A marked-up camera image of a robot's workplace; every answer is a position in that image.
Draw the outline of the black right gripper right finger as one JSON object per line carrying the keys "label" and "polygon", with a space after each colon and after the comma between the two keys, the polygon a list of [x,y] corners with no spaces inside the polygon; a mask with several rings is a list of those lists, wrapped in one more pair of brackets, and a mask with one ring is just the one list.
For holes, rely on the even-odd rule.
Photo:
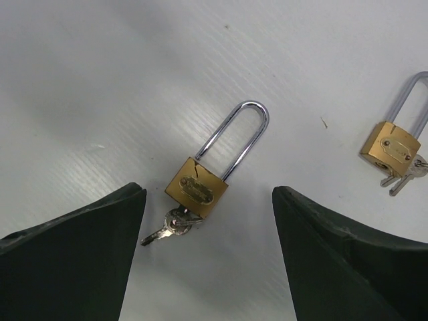
{"label": "black right gripper right finger", "polygon": [[290,187],[272,205],[299,320],[426,320],[427,244],[385,233]]}

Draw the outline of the small silver brass-lock keys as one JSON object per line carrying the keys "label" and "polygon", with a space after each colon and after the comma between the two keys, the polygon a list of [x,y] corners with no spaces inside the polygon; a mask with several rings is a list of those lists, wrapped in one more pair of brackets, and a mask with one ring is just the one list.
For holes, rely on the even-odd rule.
{"label": "small silver brass-lock keys", "polygon": [[422,156],[417,154],[407,169],[407,172],[402,177],[389,176],[383,179],[380,185],[381,187],[388,187],[389,185],[395,183],[395,185],[389,190],[389,195],[391,197],[395,197],[412,179],[422,178],[426,175],[427,161]]}

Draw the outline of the small silver keys lock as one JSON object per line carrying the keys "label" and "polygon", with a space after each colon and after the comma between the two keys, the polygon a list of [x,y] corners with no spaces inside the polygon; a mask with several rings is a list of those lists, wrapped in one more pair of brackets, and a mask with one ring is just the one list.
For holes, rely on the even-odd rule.
{"label": "small silver keys lock", "polygon": [[140,244],[141,246],[147,246],[158,239],[172,235],[184,235],[191,230],[192,226],[202,222],[202,218],[192,214],[183,206],[171,209],[165,215],[163,226],[158,231],[145,237]]}

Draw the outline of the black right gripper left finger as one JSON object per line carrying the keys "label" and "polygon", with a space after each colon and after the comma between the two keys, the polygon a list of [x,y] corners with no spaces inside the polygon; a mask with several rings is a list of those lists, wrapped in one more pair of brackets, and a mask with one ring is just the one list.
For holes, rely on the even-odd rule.
{"label": "black right gripper left finger", "polygon": [[129,183],[3,237],[1,319],[119,319],[145,205]]}

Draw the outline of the brass long-shackle padlock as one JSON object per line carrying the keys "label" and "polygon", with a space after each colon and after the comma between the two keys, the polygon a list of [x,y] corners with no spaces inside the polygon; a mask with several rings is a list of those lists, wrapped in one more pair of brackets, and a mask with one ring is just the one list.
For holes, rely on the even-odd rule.
{"label": "brass long-shackle padlock", "polygon": [[[218,177],[205,168],[200,160],[216,143],[219,137],[243,110],[255,110],[261,123],[239,154],[231,161],[223,174]],[[193,157],[189,157],[165,189],[165,193],[181,207],[205,219],[228,188],[226,180],[254,147],[268,127],[270,115],[260,102],[246,100],[238,104],[213,132]]]}
{"label": "brass long-shackle padlock", "polygon": [[427,81],[426,71],[415,74],[405,84],[387,117],[375,125],[359,152],[363,159],[393,177],[402,177],[407,172],[421,147],[418,138],[427,125],[426,110],[410,132],[395,124],[407,98],[420,81]]}

